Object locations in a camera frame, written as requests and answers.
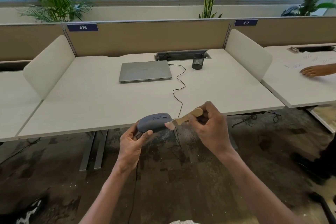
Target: desk surface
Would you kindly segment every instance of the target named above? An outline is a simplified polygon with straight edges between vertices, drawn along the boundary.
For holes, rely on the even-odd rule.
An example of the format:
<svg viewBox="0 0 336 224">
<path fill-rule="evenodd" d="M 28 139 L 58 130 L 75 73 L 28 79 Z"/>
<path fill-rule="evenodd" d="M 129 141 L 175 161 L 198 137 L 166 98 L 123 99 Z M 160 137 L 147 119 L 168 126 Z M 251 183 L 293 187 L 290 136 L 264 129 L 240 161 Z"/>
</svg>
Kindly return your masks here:
<svg viewBox="0 0 336 224">
<path fill-rule="evenodd" d="M 15 139 L 41 99 L 23 72 L 0 73 L 0 141 Z"/>
<path fill-rule="evenodd" d="M 179 77 L 186 87 L 175 91 L 183 102 L 180 116 L 207 100 L 227 115 L 284 107 L 224 49 L 209 50 L 208 54 L 212 58 L 204 60 L 201 70 L 192 69 L 191 60 L 169 62 L 187 70 Z M 160 112 L 177 118 L 181 105 L 172 91 L 183 86 L 176 79 L 184 71 L 182 67 L 170 66 L 171 80 L 124 84 L 118 81 L 123 62 L 153 61 L 154 55 L 77 57 L 19 137 L 121 128 Z"/>
<path fill-rule="evenodd" d="M 324 80 L 323 77 L 307 78 L 298 70 L 284 66 L 286 60 L 300 55 L 288 51 L 287 48 L 317 45 L 329 44 L 265 47 L 272 54 L 273 62 L 264 75 L 262 83 L 289 108 L 329 104 L 336 101 L 336 82 Z"/>
</svg>

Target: gray computer mouse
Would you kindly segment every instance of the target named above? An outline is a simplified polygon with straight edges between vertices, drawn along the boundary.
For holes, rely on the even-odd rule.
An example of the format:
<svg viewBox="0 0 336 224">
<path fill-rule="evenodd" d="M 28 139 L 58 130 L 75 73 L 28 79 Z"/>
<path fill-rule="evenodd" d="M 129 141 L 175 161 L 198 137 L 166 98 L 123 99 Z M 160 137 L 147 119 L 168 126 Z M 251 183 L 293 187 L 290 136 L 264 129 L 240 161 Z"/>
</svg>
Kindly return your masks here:
<svg viewBox="0 0 336 224">
<path fill-rule="evenodd" d="M 138 122 L 138 131 L 145 133 L 148 130 L 153 130 L 154 133 L 166 129 L 165 123 L 173 119 L 167 113 L 156 113 L 143 117 Z"/>
</svg>

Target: laptop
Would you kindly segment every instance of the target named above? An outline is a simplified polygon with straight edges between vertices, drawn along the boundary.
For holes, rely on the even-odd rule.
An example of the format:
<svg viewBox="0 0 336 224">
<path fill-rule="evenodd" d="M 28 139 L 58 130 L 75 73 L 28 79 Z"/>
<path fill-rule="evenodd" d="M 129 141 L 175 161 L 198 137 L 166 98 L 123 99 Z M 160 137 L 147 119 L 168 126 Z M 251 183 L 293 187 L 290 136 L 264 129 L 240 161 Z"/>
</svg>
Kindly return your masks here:
<svg viewBox="0 0 336 224">
<path fill-rule="evenodd" d="M 172 78 L 167 60 L 122 63 L 119 82 L 141 82 Z"/>
</svg>

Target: hand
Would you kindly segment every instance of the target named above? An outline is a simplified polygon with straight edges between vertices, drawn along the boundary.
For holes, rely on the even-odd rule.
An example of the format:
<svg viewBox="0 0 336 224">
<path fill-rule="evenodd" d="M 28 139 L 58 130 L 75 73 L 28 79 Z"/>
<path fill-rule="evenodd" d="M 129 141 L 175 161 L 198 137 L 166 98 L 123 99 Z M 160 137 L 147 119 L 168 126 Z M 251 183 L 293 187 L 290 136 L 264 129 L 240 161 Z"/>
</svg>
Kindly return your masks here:
<svg viewBox="0 0 336 224">
<path fill-rule="evenodd" d="M 336 73 L 336 64 L 306 67 L 300 73 L 307 77 L 325 76 Z"/>
<path fill-rule="evenodd" d="M 121 171 L 132 171 L 139 161 L 141 147 L 149 140 L 149 137 L 153 134 L 152 130 L 148 130 L 143 133 L 142 136 L 137 139 L 137 124 L 130 127 L 120 137 L 120 150 L 116 165 L 121 168 Z"/>
<path fill-rule="evenodd" d="M 204 113 L 198 117 L 189 115 L 188 124 L 196 131 L 202 143 L 216 156 L 233 150 L 229 140 L 226 116 L 221 114 L 210 101 L 200 106 Z"/>
</svg>

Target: desk number label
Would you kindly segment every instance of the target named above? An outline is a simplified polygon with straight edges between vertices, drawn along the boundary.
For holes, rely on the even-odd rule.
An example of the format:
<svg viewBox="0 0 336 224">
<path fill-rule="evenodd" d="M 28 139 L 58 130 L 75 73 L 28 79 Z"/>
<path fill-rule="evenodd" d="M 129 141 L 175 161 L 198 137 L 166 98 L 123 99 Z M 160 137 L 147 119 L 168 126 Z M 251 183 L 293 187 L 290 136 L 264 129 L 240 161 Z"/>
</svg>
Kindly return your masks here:
<svg viewBox="0 0 336 224">
<path fill-rule="evenodd" d="M 255 26 L 258 20 L 236 20 L 235 26 Z"/>
<path fill-rule="evenodd" d="M 70 32 L 78 31 L 98 31 L 98 26 L 94 24 L 68 24 L 68 29 Z"/>
</svg>

